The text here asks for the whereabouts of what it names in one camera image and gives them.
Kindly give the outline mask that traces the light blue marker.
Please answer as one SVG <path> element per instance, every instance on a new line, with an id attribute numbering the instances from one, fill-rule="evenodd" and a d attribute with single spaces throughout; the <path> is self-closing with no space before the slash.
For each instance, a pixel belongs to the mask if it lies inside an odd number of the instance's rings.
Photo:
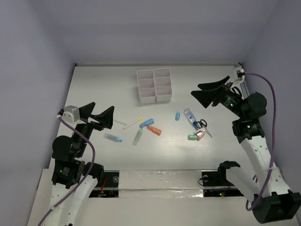
<path id="1" fill-rule="evenodd" d="M 122 139 L 120 137 L 108 133 L 104 134 L 104 138 L 117 143 L 122 142 Z"/>

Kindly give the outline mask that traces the light blue marker cap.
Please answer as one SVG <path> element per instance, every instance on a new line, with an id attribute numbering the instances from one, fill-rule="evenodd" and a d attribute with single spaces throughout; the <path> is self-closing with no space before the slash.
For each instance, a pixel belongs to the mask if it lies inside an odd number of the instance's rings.
<path id="1" fill-rule="evenodd" d="M 175 115 L 175 120 L 178 121 L 180 119 L 180 116 L 181 116 L 180 112 L 177 112 Z"/>

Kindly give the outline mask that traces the white pen yellow cap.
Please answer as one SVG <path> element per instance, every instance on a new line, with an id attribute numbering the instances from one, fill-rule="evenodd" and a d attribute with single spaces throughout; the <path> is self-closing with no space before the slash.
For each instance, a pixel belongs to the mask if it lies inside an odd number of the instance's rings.
<path id="1" fill-rule="evenodd" d="M 124 126 L 123 129 L 127 129 L 127 128 L 129 128 L 129 127 L 135 125 L 136 123 L 138 123 L 138 122 L 140 122 L 140 121 L 142 121 L 142 120 L 143 120 L 143 117 L 138 118 L 137 120 L 135 120 L 135 121 L 133 121 L 133 122 L 127 124 L 126 126 Z"/>

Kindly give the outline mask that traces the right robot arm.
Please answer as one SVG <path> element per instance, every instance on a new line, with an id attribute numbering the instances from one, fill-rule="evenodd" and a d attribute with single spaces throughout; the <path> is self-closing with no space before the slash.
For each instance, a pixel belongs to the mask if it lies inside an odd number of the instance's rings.
<path id="1" fill-rule="evenodd" d="M 261 224 L 292 219 L 301 207 L 301 194 L 293 192 L 284 181 L 274 163 L 275 152 L 267 147 L 259 120 L 266 114 L 267 99 L 258 92 L 242 98 L 232 91 L 244 75 L 235 82 L 228 79 L 199 84 L 199 89 L 191 94 L 204 108 L 222 104 L 238 116 L 232 123 L 233 133 L 252 164 L 255 178 L 244 173 L 237 162 L 224 161 L 208 175 L 203 185 L 234 186 L 246 198 L 246 209 Z"/>

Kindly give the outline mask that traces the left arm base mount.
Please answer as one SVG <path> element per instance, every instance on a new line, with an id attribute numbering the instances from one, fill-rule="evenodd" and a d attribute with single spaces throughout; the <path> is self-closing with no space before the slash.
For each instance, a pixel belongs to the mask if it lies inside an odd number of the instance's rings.
<path id="1" fill-rule="evenodd" d="M 89 198 L 118 198 L 119 171 L 105 171 L 102 182 L 92 190 Z"/>

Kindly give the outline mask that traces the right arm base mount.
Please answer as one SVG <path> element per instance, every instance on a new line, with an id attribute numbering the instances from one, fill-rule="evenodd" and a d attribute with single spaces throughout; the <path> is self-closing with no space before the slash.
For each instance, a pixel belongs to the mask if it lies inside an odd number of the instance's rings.
<path id="1" fill-rule="evenodd" d="M 233 184 L 220 179 L 217 171 L 202 171 L 198 184 L 203 187 L 204 197 L 243 197 Z"/>

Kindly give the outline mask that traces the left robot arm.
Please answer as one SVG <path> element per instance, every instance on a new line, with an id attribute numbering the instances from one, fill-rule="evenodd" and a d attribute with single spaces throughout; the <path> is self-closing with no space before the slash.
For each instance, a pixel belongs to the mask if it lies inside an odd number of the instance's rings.
<path id="1" fill-rule="evenodd" d="M 94 130 L 112 128 L 115 108 L 93 115 L 94 107 L 94 102 L 82 107 L 70 105 L 57 114 L 73 134 L 58 136 L 52 143 L 55 164 L 49 211 L 40 226 L 74 226 L 92 190 L 104 181 L 104 167 L 95 163 L 96 151 L 89 139 Z"/>

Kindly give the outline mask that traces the white thin pen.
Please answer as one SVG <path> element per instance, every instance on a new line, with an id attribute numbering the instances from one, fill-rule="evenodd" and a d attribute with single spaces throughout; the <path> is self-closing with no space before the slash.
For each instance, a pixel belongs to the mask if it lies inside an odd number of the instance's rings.
<path id="1" fill-rule="evenodd" d="M 113 120 L 114 122 L 116 122 L 116 123 L 119 123 L 119 124 L 121 124 L 121 125 L 124 125 L 124 126 L 126 126 L 127 124 L 126 123 L 124 123 L 124 122 L 121 122 L 121 121 L 118 121 L 118 120 Z"/>

